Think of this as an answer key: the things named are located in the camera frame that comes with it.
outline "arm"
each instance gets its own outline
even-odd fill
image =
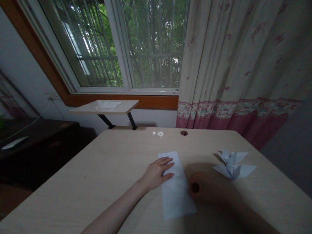
[[[163,172],[174,165],[172,158],[160,158],[150,164],[144,175],[107,210],[83,230],[86,233],[116,233],[137,202],[149,191],[157,188],[174,176],[162,176]]]
[[[206,174],[194,173],[189,178],[189,193],[193,199],[220,202],[229,208],[253,233],[279,233],[265,219],[252,210],[243,200],[221,187]]]

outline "wooden window sill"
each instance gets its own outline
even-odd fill
[[[138,109],[177,110],[178,96],[70,93],[17,0],[0,1],[0,6],[66,106],[78,107],[95,100],[139,100]]]

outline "paper strip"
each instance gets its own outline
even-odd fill
[[[178,218],[189,214],[197,213],[195,203],[188,193],[188,182],[179,159],[178,152],[158,154],[159,158],[173,158],[175,164],[164,172],[174,173],[174,177],[162,184],[162,202],[164,219]]]

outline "human hand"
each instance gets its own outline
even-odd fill
[[[212,178],[203,172],[195,172],[188,179],[188,192],[195,200],[220,202],[224,200],[226,191]]]
[[[159,187],[163,182],[174,176],[174,173],[168,173],[163,176],[164,171],[175,164],[173,162],[169,163],[172,160],[169,157],[160,158],[147,167],[144,175],[138,180],[145,193]]]

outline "floral curtain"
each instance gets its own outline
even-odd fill
[[[9,79],[0,70],[0,116],[3,115],[2,108],[6,110],[12,118],[18,117],[38,117],[37,111],[14,87]]]
[[[262,148],[311,89],[309,0],[191,0],[176,127]]]

